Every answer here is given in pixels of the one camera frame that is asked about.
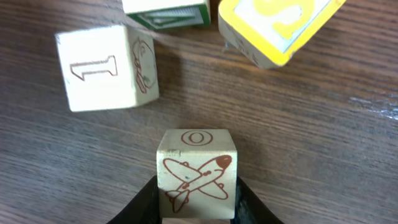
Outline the green V block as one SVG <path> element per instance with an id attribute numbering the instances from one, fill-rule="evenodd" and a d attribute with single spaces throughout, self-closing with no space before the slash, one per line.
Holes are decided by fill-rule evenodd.
<path id="1" fill-rule="evenodd" d="M 151 30 L 207 26 L 209 0 L 122 0 L 125 15 Z"/>

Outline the red A block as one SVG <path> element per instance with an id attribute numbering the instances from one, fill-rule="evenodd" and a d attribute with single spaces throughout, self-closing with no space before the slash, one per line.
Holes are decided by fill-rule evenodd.
<path id="1" fill-rule="evenodd" d="M 159 98 L 153 38 L 128 25 L 55 34 L 72 112 L 142 106 Z"/>

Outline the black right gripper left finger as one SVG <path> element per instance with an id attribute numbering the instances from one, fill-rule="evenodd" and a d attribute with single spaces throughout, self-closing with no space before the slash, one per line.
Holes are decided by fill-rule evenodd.
<path id="1" fill-rule="evenodd" d="M 161 224 L 157 176 L 153 176 L 136 196 L 107 224 Z"/>

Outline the yellow W block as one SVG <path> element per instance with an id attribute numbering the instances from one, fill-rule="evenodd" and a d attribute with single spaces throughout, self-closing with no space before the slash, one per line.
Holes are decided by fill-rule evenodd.
<path id="1" fill-rule="evenodd" d="M 161 217 L 234 218 L 238 152 L 228 130 L 167 130 L 156 159 Z"/>

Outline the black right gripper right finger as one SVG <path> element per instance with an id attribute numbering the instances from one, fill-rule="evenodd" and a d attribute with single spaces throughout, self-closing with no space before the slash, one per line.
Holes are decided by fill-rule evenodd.
<path id="1" fill-rule="evenodd" d="M 235 216 L 231 224 L 284 224 L 240 178 L 236 180 Z"/>

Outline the yellow S block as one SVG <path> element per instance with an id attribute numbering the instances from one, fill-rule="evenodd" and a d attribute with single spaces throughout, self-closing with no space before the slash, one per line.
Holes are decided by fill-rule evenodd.
<path id="1" fill-rule="evenodd" d="M 222 0 L 220 34 L 260 69 L 283 67 L 345 0 Z"/>

